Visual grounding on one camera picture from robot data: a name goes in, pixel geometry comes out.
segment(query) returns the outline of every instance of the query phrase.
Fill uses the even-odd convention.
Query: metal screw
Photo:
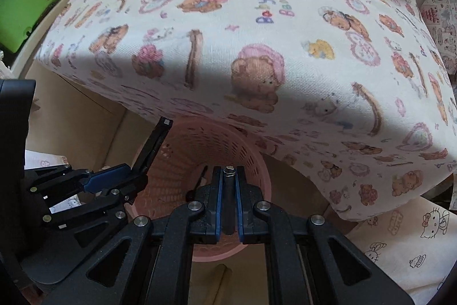
[[[145,226],[148,222],[149,219],[146,216],[138,216],[133,220],[133,223],[138,227]]]
[[[321,216],[321,215],[312,215],[311,222],[314,225],[323,225],[325,222],[325,218],[324,218],[324,216]]]
[[[124,211],[117,211],[116,212],[116,217],[119,218],[120,220],[122,220],[123,218],[125,218],[125,212]]]
[[[235,167],[234,166],[227,166],[224,168],[224,174],[225,176],[235,176]]]
[[[260,209],[260,211],[268,211],[271,207],[271,204],[269,204],[267,201],[261,201],[257,202],[256,206],[258,209]]]
[[[202,204],[199,201],[190,202],[187,206],[191,211],[198,211],[202,208]]]

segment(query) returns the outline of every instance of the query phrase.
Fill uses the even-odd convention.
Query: patterned fabric
[[[414,0],[70,0],[36,59],[150,121],[236,126],[347,220],[457,166],[457,105]]]
[[[420,197],[360,223],[347,237],[416,305],[430,301],[457,260],[457,216]]]
[[[420,9],[422,18],[450,75],[457,73],[457,0],[426,0]]]

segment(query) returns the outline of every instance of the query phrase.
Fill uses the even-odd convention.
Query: tablecloth
[[[346,220],[457,166],[457,105],[415,0],[70,0],[36,60],[148,120],[237,127]]]

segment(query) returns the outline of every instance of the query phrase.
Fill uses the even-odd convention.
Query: pink basket
[[[261,188],[265,200],[271,199],[271,182],[265,162],[255,146],[239,131],[219,122],[196,118],[177,119],[168,133],[149,172],[148,185],[133,206],[126,205],[132,217],[160,218],[186,203],[186,192],[193,189],[203,168],[211,182],[214,166],[244,166],[247,182]],[[238,234],[221,235],[214,245],[195,245],[194,262],[225,259],[246,246]]]

